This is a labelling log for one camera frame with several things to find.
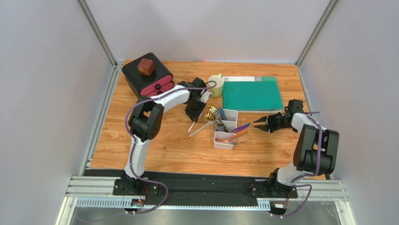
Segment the white ceramic spoon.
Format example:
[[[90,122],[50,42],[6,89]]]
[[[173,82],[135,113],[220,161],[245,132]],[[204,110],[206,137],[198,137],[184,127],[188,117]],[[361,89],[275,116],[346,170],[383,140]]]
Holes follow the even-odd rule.
[[[190,127],[188,128],[188,132],[190,132],[193,128],[193,126],[196,124],[196,121],[193,121]]]

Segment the iridescent purple knife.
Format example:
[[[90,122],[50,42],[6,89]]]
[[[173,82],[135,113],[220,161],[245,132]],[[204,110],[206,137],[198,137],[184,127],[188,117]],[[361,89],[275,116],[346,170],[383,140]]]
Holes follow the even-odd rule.
[[[244,124],[242,126],[236,127],[235,129],[230,130],[229,133],[236,134],[236,133],[248,128],[250,125],[251,125],[251,123],[247,123],[247,124]]]

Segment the white handled ladle spoon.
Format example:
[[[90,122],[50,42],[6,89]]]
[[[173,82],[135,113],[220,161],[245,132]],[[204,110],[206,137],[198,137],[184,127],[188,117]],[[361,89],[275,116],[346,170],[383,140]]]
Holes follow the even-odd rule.
[[[194,136],[195,134],[197,134],[199,131],[203,130],[204,128],[210,126],[210,125],[214,125],[213,121],[208,121],[205,125],[203,125],[202,127],[198,128],[197,130],[195,130],[194,132],[192,132],[191,134],[189,134],[187,137],[190,138],[192,136]]]

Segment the blue grey plastic spoon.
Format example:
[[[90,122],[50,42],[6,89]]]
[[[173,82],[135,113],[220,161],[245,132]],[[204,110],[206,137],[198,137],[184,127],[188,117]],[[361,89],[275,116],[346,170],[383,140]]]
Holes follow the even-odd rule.
[[[220,116],[221,116],[221,120],[228,120],[227,118],[226,118],[226,116],[225,116],[225,113],[224,113],[224,110],[222,109],[222,108],[218,108],[217,109],[217,111],[218,111],[218,113],[220,114]]]

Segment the white compartment organizer box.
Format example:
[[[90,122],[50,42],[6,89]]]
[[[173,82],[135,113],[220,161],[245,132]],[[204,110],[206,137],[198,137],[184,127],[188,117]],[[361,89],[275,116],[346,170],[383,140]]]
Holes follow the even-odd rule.
[[[226,110],[223,109],[225,116],[228,120],[222,120],[226,128],[230,131],[232,129],[235,129],[237,127],[237,121],[238,121],[238,111],[235,110]],[[227,132],[220,132],[216,131],[214,132],[214,148],[215,149],[220,149],[220,150],[233,150],[234,145],[227,144],[225,143],[220,143],[221,140],[227,139],[231,136],[234,136],[234,133],[227,133]]]

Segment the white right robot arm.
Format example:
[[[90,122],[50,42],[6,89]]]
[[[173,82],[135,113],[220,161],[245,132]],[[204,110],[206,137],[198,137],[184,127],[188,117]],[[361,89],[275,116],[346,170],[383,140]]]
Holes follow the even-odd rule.
[[[255,127],[269,133],[290,128],[300,135],[292,162],[269,175],[269,188],[289,189],[304,178],[334,171],[340,135],[321,126],[312,112],[305,112],[301,100],[289,100],[284,113],[261,117]]]

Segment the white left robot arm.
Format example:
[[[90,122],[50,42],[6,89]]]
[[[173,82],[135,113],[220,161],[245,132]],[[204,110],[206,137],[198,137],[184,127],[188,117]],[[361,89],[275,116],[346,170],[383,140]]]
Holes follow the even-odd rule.
[[[142,178],[151,141],[161,129],[163,115],[179,104],[185,104],[185,114],[196,123],[209,98],[208,89],[215,82],[196,77],[192,82],[179,82],[169,91],[153,97],[140,96],[125,116],[125,128],[131,136],[131,149],[120,179],[114,184],[114,195],[139,195],[148,181]]]

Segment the pale yellow mug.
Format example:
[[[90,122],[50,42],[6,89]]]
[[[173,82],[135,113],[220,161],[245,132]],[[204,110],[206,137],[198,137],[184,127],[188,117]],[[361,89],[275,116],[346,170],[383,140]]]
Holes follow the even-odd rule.
[[[213,75],[209,77],[208,81],[210,82],[210,86],[214,86],[213,88],[209,89],[211,92],[212,98],[218,98],[222,95],[224,79],[222,74]]]

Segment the green notebook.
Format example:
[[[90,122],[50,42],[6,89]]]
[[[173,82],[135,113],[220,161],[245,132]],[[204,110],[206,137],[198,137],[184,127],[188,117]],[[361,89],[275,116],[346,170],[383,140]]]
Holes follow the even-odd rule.
[[[284,106],[276,77],[225,76],[223,108],[240,112],[280,112]]]

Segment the black pink drawer box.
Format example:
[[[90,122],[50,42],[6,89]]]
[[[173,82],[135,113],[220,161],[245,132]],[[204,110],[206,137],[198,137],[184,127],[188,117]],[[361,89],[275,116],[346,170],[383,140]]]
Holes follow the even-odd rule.
[[[138,71],[138,64],[141,59],[151,59],[155,64],[155,70],[151,76],[141,75]],[[136,96],[157,96],[169,91],[174,87],[173,74],[158,59],[158,57],[149,52],[122,67],[122,73],[130,88]]]

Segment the red brown cube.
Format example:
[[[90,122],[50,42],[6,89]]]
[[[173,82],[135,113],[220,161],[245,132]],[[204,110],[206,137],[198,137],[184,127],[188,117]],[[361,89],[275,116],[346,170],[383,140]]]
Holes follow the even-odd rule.
[[[143,58],[139,62],[137,68],[141,75],[151,76],[155,70],[155,64],[151,59]]]

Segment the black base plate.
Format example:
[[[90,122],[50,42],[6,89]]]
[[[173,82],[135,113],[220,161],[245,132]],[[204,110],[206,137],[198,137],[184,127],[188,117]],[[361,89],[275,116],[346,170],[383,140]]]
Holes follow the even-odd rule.
[[[276,178],[144,172],[135,179],[122,172],[113,185],[113,195],[142,197],[147,204],[162,206],[256,206],[259,198],[296,199],[294,187]]]

